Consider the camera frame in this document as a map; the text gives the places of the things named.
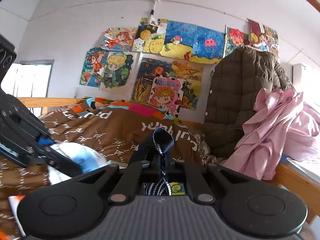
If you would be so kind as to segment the navy striped sock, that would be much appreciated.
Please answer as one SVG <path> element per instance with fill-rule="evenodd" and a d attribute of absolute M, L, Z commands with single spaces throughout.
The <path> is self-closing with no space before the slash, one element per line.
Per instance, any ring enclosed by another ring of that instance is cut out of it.
<path fill-rule="evenodd" d="M 168 182 L 168 166 L 171 162 L 169 150 L 174 145 L 172 135 L 164 128 L 156 128 L 148 138 L 139 145 L 143 160 L 149 161 L 150 173 L 155 175 L 150 182 L 143 183 L 146 196 L 172 195 Z"/>

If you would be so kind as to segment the white blue baby sock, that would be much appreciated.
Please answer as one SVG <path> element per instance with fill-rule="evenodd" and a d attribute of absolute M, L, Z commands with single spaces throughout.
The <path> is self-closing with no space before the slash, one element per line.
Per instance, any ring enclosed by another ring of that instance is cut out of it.
<path fill-rule="evenodd" d="M 88 173 L 112 163 L 92 148 L 75 142 L 62 142 L 50 146 L 60 155 L 78 164 L 83 173 Z M 49 181 L 52 185 L 71 179 L 67 174 L 48 166 Z"/>

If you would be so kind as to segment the grey tray with cartoon picture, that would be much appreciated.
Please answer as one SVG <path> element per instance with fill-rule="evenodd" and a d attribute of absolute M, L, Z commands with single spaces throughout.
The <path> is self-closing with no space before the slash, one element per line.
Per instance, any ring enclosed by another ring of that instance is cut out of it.
<path fill-rule="evenodd" d="M 177 182 L 145 183 L 143 184 L 143 194 L 145 196 L 183 196 L 185 188 L 182 183 Z"/>

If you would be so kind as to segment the window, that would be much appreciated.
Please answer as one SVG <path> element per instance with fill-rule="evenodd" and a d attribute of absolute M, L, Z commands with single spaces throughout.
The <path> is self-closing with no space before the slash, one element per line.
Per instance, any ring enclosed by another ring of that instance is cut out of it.
<path fill-rule="evenodd" d="M 1 89 L 16 98 L 46 98 L 53 64 L 54 60 L 14 63 L 1 81 Z"/>

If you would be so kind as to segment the white orange medicine box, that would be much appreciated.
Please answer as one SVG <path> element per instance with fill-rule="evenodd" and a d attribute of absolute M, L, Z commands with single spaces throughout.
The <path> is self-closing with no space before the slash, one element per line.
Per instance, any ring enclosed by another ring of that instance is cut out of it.
<path fill-rule="evenodd" d="M 20 221 L 18 219 L 18 215 L 17 215 L 17 208 L 18 208 L 18 205 L 20 204 L 20 202 L 22 201 L 22 199 L 25 197 L 25 195 L 20 195 L 20 196 L 9 196 L 8 197 L 8 200 L 9 200 L 9 204 L 10 204 L 10 208 L 12 210 L 12 213 L 14 215 L 14 219 L 15 219 L 15 222 L 18 226 L 18 229 L 19 229 L 19 232 L 21 233 L 22 237 L 25 237 L 26 234 L 25 232 L 23 231 L 23 228 L 20 224 Z"/>

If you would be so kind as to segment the brown patterned quilt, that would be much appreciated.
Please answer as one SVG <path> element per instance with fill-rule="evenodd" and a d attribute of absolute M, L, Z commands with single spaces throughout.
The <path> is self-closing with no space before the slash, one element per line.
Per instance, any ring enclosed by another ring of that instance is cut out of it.
<path fill-rule="evenodd" d="M 143 103 L 88 99 L 79 105 L 62 107 L 42 122 L 57 143 L 74 142 L 87 146 L 105 161 L 128 164 L 132 153 L 158 127 L 174 138 L 170 154 L 174 159 L 202 165 L 198 139 L 165 111 Z M 49 168 L 32 165 L 22 168 L 1 157 L 1 239 L 20 239 L 21 233 L 12 214 L 9 197 L 25 195 L 53 184 Z"/>

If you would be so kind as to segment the pink cartoon girl picture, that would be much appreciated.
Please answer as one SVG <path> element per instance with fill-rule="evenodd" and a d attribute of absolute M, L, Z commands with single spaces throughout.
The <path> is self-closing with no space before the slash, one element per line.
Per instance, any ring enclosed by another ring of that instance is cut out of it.
<path fill-rule="evenodd" d="M 184 84 L 184 79 L 157 77 L 152 83 L 148 102 L 164 110 L 166 114 L 178 118 L 184 94 Z"/>

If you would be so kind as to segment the blond boy drawing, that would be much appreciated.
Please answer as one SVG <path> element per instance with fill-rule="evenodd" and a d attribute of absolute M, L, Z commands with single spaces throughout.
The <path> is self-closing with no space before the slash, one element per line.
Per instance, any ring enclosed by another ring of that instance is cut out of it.
<path fill-rule="evenodd" d="M 133 83 L 136 63 L 137 53 L 109 52 L 99 90 L 119 95 L 126 94 Z"/>

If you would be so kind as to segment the dark swirl painting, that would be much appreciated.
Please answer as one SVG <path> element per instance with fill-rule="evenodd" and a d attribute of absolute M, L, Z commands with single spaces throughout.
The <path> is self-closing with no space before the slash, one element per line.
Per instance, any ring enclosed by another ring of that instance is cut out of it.
<path fill-rule="evenodd" d="M 150 103 L 177 114 L 180 108 L 195 110 L 201 92 L 204 67 L 182 61 L 142 58 L 132 100 Z"/>

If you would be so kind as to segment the pink shirt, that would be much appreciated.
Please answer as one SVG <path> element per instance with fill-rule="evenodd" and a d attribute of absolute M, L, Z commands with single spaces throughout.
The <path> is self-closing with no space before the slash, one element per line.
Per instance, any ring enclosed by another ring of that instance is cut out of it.
<path fill-rule="evenodd" d="M 303 93 L 261 89 L 255 115 L 223 166 L 258 180 L 271 180 L 283 155 L 296 161 L 319 158 L 319 108 Z"/>

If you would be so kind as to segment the brown quilted jacket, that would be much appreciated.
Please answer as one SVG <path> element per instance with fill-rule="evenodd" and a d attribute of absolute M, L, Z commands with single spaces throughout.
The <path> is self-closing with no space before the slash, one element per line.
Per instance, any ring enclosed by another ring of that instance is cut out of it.
<path fill-rule="evenodd" d="M 259 90 L 288 90 L 291 80 L 277 58 L 266 51 L 238 48 L 211 74 L 204 117 L 204 139 L 211 155 L 230 157 L 244 136 L 242 125 L 253 115 Z"/>

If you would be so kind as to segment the top row drawings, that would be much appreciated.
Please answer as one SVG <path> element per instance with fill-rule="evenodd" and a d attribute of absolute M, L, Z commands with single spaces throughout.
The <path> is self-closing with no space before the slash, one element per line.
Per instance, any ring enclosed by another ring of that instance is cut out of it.
<path fill-rule="evenodd" d="M 237 48 L 249 46 L 279 56 L 276 30 L 248 20 L 249 32 L 226 27 L 223 32 L 167 19 L 142 18 L 136 28 L 109 27 L 101 48 L 158 54 L 194 63 L 215 64 Z"/>

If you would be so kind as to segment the wooden bed frame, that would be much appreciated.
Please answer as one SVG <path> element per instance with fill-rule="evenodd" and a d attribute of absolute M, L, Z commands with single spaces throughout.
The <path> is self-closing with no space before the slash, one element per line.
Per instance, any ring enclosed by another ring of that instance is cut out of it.
<path fill-rule="evenodd" d="M 269 183 L 277 187 L 284 186 L 304 200 L 308 207 L 306 221 L 309 224 L 319 216 L 319 185 L 309 180 L 306 176 L 285 163 L 279 163 L 276 168 L 276 174 Z"/>

